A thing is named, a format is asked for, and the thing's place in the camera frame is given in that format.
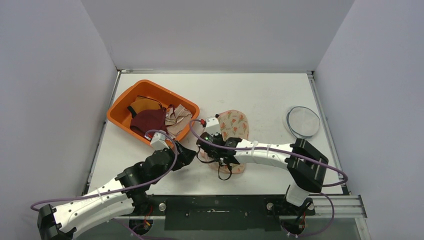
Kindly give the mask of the floral padded bra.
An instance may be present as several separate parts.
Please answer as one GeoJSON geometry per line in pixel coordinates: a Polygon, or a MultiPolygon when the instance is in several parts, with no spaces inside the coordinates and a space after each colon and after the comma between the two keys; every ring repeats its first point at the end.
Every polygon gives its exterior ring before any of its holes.
{"type": "MultiPolygon", "coordinates": [[[[228,138],[241,138],[248,139],[249,138],[249,123],[247,116],[238,110],[227,110],[222,113],[218,113],[217,118],[221,134],[223,140],[226,141],[228,138]]],[[[200,158],[199,160],[204,162],[210,162],[213,159],[209,157],[203,150],[200,150],[200,158]]],[[[219,166],[218,162],[212,162],[208,164],[209,167],[217,171],[223,179],[226,179],[230,176],[230,170],[227,166],[219,166]]],[[[231,163],[231,172],[232,174],[242,174],[246,169],[246,164],[234,164],[231,163]]]]}

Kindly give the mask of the dark red bra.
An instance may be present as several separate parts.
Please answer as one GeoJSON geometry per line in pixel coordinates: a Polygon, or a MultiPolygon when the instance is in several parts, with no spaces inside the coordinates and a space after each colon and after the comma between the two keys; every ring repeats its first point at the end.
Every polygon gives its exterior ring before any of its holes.
{"type": "Polygon", "coordinates": [[[145,109],[136,113],[133,107],[128,106],[127,109],[131,113],[131,121],[129,128],[136,134],[144,137],[146,132],[150,130],[162,130],[168,133],[167,127],[170,127],[176,123],[172,121],[166,124],[167,109],[162,105],[158,109],[145,109]]]}

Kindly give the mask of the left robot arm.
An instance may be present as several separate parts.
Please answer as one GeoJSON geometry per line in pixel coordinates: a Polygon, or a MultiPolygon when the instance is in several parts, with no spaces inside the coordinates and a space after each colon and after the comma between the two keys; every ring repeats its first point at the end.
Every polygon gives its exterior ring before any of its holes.
{"type": "Polygon", "coordinates": [[[176,143],[175,149],[155,150],[144,161],[127,167],[110,181],[77,200],[46,204],[38,211],[37,228],[43,240],[72,240],[115,217],[144,215],[151,207],[152,184],[169,171],[188,166],[197,152],[176,143]]]}

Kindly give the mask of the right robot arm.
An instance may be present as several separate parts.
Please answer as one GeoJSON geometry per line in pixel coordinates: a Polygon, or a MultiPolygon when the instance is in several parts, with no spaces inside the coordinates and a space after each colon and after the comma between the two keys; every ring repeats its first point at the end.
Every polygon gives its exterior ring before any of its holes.
{"type": "Polygon", "coordinates": [[[265,144],[239,137],[223,140],[221,135],[204,132],[196,145],[215,162],[227,165],[258,164],[289,172],[293,183],[288,187],[282,207],[290,215],[303,207],[311,193],[320,193],[328,158],[309,141],[298,138],[294,143],[265,144]]]}

